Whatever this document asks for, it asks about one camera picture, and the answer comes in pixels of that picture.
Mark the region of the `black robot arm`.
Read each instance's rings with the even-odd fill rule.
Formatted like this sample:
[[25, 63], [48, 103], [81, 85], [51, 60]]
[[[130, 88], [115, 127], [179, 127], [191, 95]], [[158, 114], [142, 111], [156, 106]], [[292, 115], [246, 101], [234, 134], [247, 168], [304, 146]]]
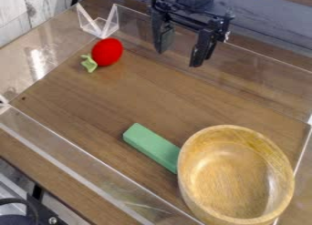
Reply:
[[174, 26], [197, 33], [189, 66], [199, 67], [209, 60], [218, 42], [230, 35], [235, 15], [214, 4], [214, 0], [150, 0], [154, 47], [162, 54], [172, 44]]

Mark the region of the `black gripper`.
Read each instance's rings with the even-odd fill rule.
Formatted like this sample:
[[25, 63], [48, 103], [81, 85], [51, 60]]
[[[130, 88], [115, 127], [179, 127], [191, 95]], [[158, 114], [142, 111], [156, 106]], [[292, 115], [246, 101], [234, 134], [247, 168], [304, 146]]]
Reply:
[[233, 11], [225, 5], [218, 5], [214, 0], [151, 0], [151, 7], [154, 47], [158, 54], [162, 54], [172, 43], [171, 21], [189, 29], [199, 30], [207, 27], [214, 31], [198, 31], [189, 66], [202, 66], [214, 51], [217, 40], [225, 42], [229, 38], [229, 26], [235, 18]]

